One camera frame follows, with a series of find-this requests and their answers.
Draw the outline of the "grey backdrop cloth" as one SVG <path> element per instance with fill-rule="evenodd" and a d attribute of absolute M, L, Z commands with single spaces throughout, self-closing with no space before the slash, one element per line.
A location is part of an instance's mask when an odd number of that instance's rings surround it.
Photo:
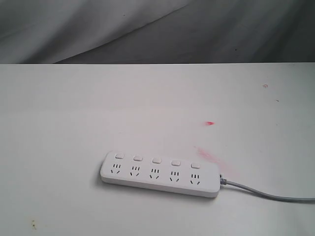
<path fill-rule="evenodd" d="M 3 0 L 1 63 L 313 62 L 312 0 Z"/>

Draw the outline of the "white five-outlet power strip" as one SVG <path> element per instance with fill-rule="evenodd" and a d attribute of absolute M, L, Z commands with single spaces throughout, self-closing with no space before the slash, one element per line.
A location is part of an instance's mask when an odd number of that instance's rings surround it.
<path fill-rule="evenodd" d="M 107 153 L 100 176 L 105 183 L 206 198 L 217 197 L 221 188 L 214 163 L 122 151 Z"/>

